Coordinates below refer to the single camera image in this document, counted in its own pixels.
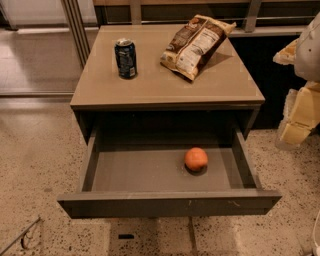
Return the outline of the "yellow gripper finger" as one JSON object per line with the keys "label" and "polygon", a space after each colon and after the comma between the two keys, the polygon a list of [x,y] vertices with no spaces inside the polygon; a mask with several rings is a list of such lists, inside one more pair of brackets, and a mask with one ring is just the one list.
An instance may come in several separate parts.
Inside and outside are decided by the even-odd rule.
{"label": "yellow gripper finger", "polygon": [[308,81],[299,90],[290,89],[283,109],[279,139],[301,144],[320,123],[320,83]]}
{"label": "yellow gripper finger", "polygon": [[293,65],[295,61],[297,42],[298,40],[295,39],[282,50],[277,52],[273,57],[273,61],[280,65]]}

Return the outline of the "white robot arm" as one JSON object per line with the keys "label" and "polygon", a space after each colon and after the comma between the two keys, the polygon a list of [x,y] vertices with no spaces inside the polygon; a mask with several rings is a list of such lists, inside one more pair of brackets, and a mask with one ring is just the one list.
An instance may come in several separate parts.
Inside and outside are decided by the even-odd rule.
{"label": "white robot arm", "polygon": [[292,65],[306,84],[290,89],[283,109],[276,146],[283,150],[299,147],[320,124],[320,13],[295,39],[273,57],[275,63]]}

